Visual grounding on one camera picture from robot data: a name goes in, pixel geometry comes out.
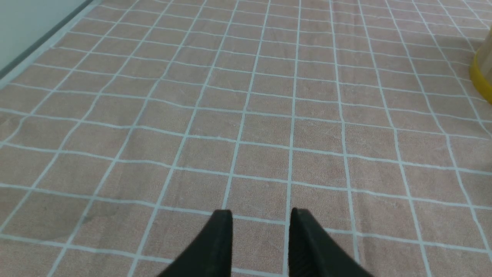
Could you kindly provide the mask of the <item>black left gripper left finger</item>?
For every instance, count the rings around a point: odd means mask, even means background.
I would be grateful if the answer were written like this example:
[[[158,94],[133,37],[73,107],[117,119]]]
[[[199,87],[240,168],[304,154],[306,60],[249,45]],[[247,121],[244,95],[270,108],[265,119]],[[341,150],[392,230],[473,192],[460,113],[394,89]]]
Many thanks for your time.
[[[230,277],[233,256],[233,215],[215,210],[199,234],[159,277]]]

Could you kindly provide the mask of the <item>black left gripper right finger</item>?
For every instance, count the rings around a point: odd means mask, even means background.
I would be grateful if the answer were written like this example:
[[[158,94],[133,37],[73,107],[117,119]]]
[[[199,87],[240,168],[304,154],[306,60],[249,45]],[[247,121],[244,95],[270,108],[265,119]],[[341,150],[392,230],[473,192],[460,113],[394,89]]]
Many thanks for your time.
[[[371,277],[322,228],[308,209],[294,207],[289,225],[290,277]]]

